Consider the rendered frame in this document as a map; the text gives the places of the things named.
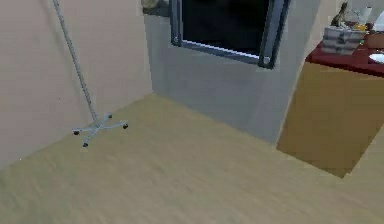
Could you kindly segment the white paper roll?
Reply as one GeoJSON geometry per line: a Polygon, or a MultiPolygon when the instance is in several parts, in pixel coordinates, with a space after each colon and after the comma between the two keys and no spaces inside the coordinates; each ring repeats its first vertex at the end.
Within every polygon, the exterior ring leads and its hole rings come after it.
{"type": "Polygon", "coordinates": [[[362,14],[361,14],[361,23],[362,24],[366,24],[370,15],[371,15],[371,12],[372,12],[372,8],[371,7],[365,7],[363,10],[362,10],[362,14]]]}

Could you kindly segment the black window with grey frame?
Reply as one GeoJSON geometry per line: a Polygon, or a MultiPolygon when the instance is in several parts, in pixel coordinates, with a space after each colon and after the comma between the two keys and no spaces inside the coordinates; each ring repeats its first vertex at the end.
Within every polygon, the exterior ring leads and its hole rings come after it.
{"type": "Polygon", "coordinates": [[[273,69],[291,0],[169,0],[171,43],[273,69]]]}

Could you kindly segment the dark bird-shaped statue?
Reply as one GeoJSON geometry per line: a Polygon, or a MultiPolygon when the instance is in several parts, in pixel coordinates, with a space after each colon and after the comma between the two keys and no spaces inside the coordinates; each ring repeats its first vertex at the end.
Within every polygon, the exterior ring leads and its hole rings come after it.
{"type": "Polygon", "coordinates": [[[334,26],[334,27],[340,27],[341,26],[341,22],[343,21],[343,18],[346,14],[347,7],[348,7],[347,1],[345,1],[341,4],[339,12],[331,20],[331,23],[330,23],[331,26],[334,26]]]}

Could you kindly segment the grey striped box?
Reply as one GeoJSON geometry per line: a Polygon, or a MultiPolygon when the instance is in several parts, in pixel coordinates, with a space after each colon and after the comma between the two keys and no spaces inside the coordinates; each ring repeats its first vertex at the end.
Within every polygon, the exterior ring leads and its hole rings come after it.
{"type": "Polygon", "coordinates": [[[329,26],[324,30],[321,49],[326,53],[351,55],[365,35],[365,31],[329,26]]]}

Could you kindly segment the brown box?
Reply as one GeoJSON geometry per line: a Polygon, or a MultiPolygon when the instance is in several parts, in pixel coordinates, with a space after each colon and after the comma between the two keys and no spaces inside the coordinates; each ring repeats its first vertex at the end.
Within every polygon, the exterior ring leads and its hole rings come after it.
{"type": "Polygon", "coordinates": [[[364,46],[369,49],[384,49],[384,33],[369,33],[364,38],[364,46]]]}

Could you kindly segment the grey wheeled pole stand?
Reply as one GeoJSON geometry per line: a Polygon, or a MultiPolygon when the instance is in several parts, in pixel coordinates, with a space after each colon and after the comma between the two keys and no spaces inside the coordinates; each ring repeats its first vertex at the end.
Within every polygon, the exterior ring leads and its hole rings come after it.
{"type": "Polygon", "coordinates": [[[89,141],[100,130],[108,130],[108,129],[113,129],[116,127],[121,127],[123,129],[127,129],[129,127],[129,124],[126,121],[120,121],[120,122],[113,124],[113,125],[107,125],[107,121],[109,119],[113,118],[113,115],[111,113],[106,113],[102,119],[98,118],[97,113],[96,113],[96,111],[92,105],[91,96],[90,96],[89,90],[87,88],[86,82],[84,80],[84,76],[83,76],[82,71],[81,71],[80,63],[79,63],[79,60],[77,58],[75,48],[73,46],[72,40],[71,40],[69,32],[67,30],[64,16],[63,16],[62,11],[60,9],[59,0],[52,0],[52,2],[53,2],[53,6],[55,9],[61,30],[62,30],[64,40],[66,42],[66,45],[67,45],[68,50],[69,50],[69,54],[71,56],[72,63],[74,65],[75,72],[76,72],[78,80],[79,80],[80,88],[84,94],[84,98],[86,100],[86,103],[87,103],[87,106],[88,106],[88,109],[89,109],[89,112],[91,115],[91,119],[92,119],[92,123],[88,127],[73,128],[72,134],[75,136],[79,136],[83,132],[88,132],[88,135],[84,138],[84,140],[82,142],[83,147],[88,147],[89,141]]]}

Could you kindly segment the brown cabinet with red top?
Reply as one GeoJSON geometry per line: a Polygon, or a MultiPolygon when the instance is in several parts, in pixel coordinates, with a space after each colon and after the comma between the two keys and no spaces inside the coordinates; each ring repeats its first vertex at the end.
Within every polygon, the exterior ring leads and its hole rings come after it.
{"type": "Polygon", "coordinates": [[[277,149],[339,178],[352,172],[384,126],[384,64],[364,45],[350,55],[306,57],[277,149]]]}

